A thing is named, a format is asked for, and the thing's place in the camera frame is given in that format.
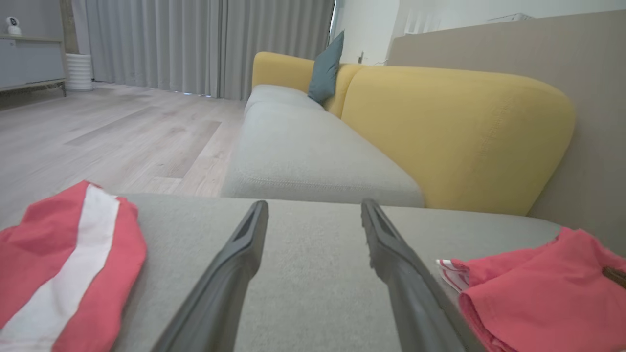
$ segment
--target beige partition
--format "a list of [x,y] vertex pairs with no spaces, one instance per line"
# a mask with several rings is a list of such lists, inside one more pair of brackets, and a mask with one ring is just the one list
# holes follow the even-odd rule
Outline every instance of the beige partition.
[[407,35],[388,65],[512,73],[562,90],[576,130],[529,215],[586,229],[626,255],[626,11]]

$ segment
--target gray cabinet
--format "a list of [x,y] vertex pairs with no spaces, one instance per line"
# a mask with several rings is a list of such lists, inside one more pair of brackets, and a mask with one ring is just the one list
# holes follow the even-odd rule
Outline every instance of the gray cabinet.
[[60,40],[0,36],[0,90],[65,80]]

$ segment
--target cabinet door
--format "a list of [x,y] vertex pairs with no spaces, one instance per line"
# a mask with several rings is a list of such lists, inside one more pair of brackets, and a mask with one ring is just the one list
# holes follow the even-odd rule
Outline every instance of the cabinet door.
[[26,83],[15,39],[0,39],[0,88]]
[[18,40],[17,46],[24,67],[28,68],[26,83],[65,78],[60,42]]

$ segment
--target red cloth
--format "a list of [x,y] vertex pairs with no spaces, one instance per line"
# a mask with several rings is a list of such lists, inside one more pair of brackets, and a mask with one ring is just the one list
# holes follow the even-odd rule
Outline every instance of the red cloth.
[[0,232],[0,351],[108,351],[146,255],[137,215],[83,181]]
[[461,312],[488,351],[626,349],[626,289],[602,274],[626,260],[583,230],[562,228],[537,249],[468,262]]

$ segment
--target ribbed white pot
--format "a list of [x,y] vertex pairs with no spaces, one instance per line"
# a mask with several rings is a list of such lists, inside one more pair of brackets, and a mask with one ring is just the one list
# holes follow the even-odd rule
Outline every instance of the ribbed white pot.
[[68,62],[68,80],[65,83],[67,90],[93,90],[91,80],[91,55],[65,54]]

